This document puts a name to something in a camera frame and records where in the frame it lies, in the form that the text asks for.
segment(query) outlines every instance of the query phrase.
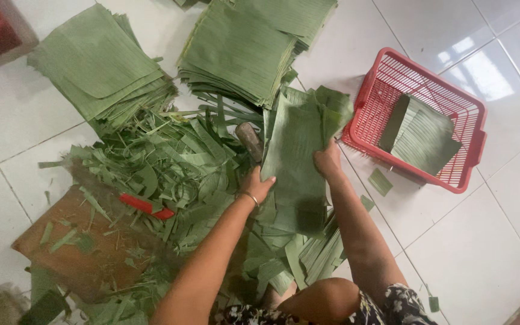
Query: person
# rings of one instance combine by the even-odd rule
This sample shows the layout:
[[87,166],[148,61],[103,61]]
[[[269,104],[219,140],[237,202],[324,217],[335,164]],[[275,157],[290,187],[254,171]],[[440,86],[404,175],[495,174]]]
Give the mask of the person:
[[[314,163],[330,186],[353,281],[337,277],[319,280],[298,293],[292,285],[283,297],[269,286],[263,308],[227,307],[219,323],[436,325],[425,313],[415,291],[407,287],[382,235],[343,173],[340,148],[334,139],[325,150],[314,153]],[[224,211],[158,304],[150,325],[209,322],[246,219],[263,202],[275,181],[274,176],[261,181],[260,167],[254,168],[241,195]]]

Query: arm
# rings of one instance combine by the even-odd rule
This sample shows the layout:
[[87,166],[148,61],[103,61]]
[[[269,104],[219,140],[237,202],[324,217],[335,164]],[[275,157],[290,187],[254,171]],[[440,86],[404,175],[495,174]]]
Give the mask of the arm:
[[330,186],[352,279],[382,306],[386,288],[406,284],[384,238],[340,167],[340,149],[331,139],[328,148],[314,153],[314,162]]
[[[261,203],[275,181],[275,177],[270,177],[261,182],[260,167],[257,166],[242,190],[251,193]],[[228,206],[160,301],[150,325],[208,323],[228,261],[254,206],[254,200],[247,195],[238,196]]]

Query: wooden cutting board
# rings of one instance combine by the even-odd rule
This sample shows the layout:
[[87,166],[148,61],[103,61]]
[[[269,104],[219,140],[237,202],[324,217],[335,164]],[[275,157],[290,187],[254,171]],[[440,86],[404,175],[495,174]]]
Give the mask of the wooden cutting board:
[[[72,186],[12,245],[32,263],[51,271],[58,284],[67,287],[86,303],[103,298],[109,290],[121,290],[133,285],[148,266],[151,252],[157,245],[151,233],[143,232],[141,227],[132,229],[129,226],[132,216],[124,216],[110,228],[111,223],[96,212],[90,225],[91,207],[79,186]],[[53,230],[49,240],[41,245],[48,223],[53,225]],[[62,245],[50,252],[54,243],[72,229],[76,229],[77,233],[70,245]],[[86,252],[81,246],[74,245],[84,234],[89,235],[94,243]],[[141,257],[130,254],[130,250],[138,247],[146,250]],[[131,258],[135,267],[129,265],[129,260],[126,264],[127,258]]]

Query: floral skirt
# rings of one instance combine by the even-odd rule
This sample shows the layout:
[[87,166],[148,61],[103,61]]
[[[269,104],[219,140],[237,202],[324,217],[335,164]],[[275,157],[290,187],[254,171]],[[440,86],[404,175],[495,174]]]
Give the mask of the floral skirt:
[[[364,292],[360,291],[359,310],[342,324],[358,325],[436,325],[425,312],[416,292],[404,284],[393,284],[386,289],[384,307],[380,309]],[[293,315],[270,311],[251,305],[227,307],[219,317],[220,324],[232,325],[293,325],[308,324]]]

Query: silver bangle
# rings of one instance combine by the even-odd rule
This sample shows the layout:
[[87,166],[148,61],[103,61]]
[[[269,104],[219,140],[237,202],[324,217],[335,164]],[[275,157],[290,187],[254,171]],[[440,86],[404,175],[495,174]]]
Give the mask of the silver bangle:
[[250,196],[252,198],[252,200],[254,200],[254,203],[256,204],[256,207],[259,207],[260,204],[258,204],[258,200],[248,191],[242,191],[240,192],[240,194],[245,194],[247,196]]

